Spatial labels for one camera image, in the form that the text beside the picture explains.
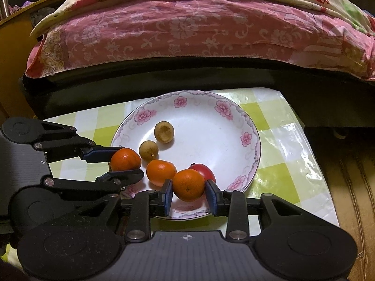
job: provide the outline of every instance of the orange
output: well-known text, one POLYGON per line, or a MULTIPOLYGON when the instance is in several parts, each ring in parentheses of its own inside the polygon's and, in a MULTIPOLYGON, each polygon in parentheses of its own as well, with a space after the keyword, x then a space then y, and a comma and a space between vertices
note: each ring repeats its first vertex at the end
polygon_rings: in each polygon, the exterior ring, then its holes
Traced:
POLYGON ((180 200, 193 202, 204 193, 204 177, 196 170, 185 169, 173 177, 172 187, 180 200))
POLYGON ((139 169, 141 158, 137 152, 129 148, 118 150, 111 158, 112 171, 126 171, 139 169))
POLYGON ((176 172, 174 164, 161 159, 150 161, 146 168, 149 181, 158 187, 162 187, 166 179, 172 179, 176 172))

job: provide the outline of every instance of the plate rim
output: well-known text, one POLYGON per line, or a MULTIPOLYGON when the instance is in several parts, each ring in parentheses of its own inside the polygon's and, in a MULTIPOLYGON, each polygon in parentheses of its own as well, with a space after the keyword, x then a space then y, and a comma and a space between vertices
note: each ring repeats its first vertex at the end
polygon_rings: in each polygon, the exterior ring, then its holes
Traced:
MULTIPOLYGON (((141 109, 141 108, 144 108, 147 104, 152 104, 154 102, 157 102, 159 101, 160 99, 163 99, 162 97, 164 96, 168 96, 171 97, 173 95, 179 95, 181 93, 184 93, 184 92, 187 92, 187 93, 190 93, 190 92, 194 92, 195 94, 192 94, 192 95, 197 95, 197 93, 203 93, 202 95, 208 95, 208 96, 211 96, 211 97, 216 97, 216 96, 220 96, 221 98, 224 98, 226 100, 229 100, 231 104, 233 104, 235 107, 236 107, 236 110, 242 115, 242 113, 240 111, 242 111, 244 113, 244 115, 242 116, 245 116, 247 115, 249 117, 249 120, 252 122, 255 130, 254 130, 254 133, 256 134, 258 140, 257 140, 257 144, 254 148, 255 150, 255 154, 256 154, 256 157, 258 156, 258 160, 256 160, 253 164, 253 168, 251 169, 251 171, 249 172, 249 175, 250 173, 252 172, 252 170, 254 170, 254 174, 251 178, 251 180, 248 182, 247 185, 245 185, 244 187, 242 187, 241 189, 239 189, 238 191, 240 192, 245 192, 249 187, 250 185, 252 184, 254 178, 255 178, 255 175, 258 171, 258 168, 259 168, 259 163, 260 163, 260 159, 261 159, 261 153, 262 153, 262 147, 261 147, 261 141, 260 141, 260 135, 259 135, 259 131, 258 129, 256 128, 256 125, 254 123, 254 121, 252 120, 252 118, 250 117, 250 115, 237 103, 235 103, 233 100, 223 96, 223 95, 220 95, 220 94, 216 94, 214 92, 210 92, 210 91, 203 91, 203 90, 181 90, 181 91, 173 91, 173 92, 168 92, 168 93, 165 93, 165 94, 162 94, 162 95, 159 95, 159 96, 155 96, 155 97, 152 97, 151 99, 147 100, 146 102, 144 102, 143 104, 139 105, 138 107, 136 107, 135 109, 133 109, 126 117, 125 119, 121 122, 121 124, 118 126, 118 128, 116 129, 116 132, 114 133, 113 137, 112 137, 112 140, 111 140, 111 146, 113 146, 113 142, 115 141, 115 137, 116 135, 121 132, 119 132, 119 129, 124 125, 125 121, 127 120, 127 118, 129 118, 129 120, 126 122, 128 123, 132 118, 133 118, 133 114, 135 113, 135 111, 137 111, 138 109, 141 109)), ((108 162, 108 170, 110 171, 110 162, 108 162)), ((168 221, 187 221, 187 220, 193 220, 193 219, 200 219, 200 218, 203 218, 203 217, 207 217, 207 216, 210 216, 212 215, 210 212, 209 213, 205 213, 205 214, 202 214, 202 215, 199 215, 199 216, 194 216, 195 214, 199 213, 199 211, 197 211, 196 213, 194 214, 191 214, 191 217, 186 217, 186 218, 182 218, 182 219, 179 219, 179 218, 172 218, 172 217, 157 217, 159 219, 163 219, 163 220, 168 220, 168 221)))

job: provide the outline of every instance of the plate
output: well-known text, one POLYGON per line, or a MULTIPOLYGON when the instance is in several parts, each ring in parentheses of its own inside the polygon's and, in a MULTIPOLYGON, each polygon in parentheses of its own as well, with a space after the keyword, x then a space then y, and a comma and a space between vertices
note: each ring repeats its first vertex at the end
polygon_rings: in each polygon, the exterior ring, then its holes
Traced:
MULTIPOLYGON (((144 141, 155 141, 154 128, 168 121, 174 127, 174 139, 157 143, 159 159, 173 163, 177 171, 192 163, 208 166, 221 190, 245 191, 256 173, 261 146, 259 134, 250 116, 233 101, 205 91, 179 91, 153 98, 135 109, 119 126, 112 146, 124 146, 138 152, 144 141)), ((146 176, 147 163, 142 161, 145 177, 128 186, 123 194, 160 189, 146 176)), ((205 196, 184 202, 173 195, 168 219, 187 220, 208 215, 205 196)))

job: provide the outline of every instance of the table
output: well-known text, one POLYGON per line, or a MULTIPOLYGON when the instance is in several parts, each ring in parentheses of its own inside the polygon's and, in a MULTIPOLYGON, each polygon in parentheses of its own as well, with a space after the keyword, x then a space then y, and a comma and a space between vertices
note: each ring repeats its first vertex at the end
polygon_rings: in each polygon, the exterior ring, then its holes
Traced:
MULTIPOLYGON (((297 116, 278 91, 247 88, 213 91, 239 104, 252 118, 261 140, 261 159, 255 178, 245 192, 260 197, 271 192, 339 225, 332 198, 297 116)), ((74 126, 81 136, 109 146, 123 119, 148 99, 113 104, 47 119, 74 126)), ((50 164, 54 177, 94 181, 108 172, 108 163, 87 164, 79 158, 50 164)), ((151 230, 221 230, 226 217, 207 216, 190 221, 151 219, 151 230)), ((258 218, 249 217, 250 235, 260 232, 258 218)))

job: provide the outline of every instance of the pink blanket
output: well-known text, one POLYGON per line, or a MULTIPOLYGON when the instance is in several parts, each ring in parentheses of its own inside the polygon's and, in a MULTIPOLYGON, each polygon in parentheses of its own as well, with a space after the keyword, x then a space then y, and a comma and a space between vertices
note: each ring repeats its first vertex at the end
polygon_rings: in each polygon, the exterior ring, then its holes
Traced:
POLYGON ((50 29, 26 74, 160 56, 267 58, 375 79, 373 36, 269 0, 136 0, 93 10, 50 29))

